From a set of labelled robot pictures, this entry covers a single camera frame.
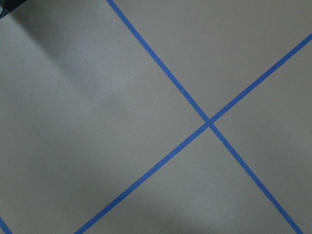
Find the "floor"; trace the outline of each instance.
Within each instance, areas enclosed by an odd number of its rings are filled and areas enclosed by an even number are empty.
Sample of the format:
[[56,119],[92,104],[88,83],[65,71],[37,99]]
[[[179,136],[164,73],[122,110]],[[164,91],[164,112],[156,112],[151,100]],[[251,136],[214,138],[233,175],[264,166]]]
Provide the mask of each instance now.
[[3,233],[312,233],[311,9],[28,0],[2,18]]

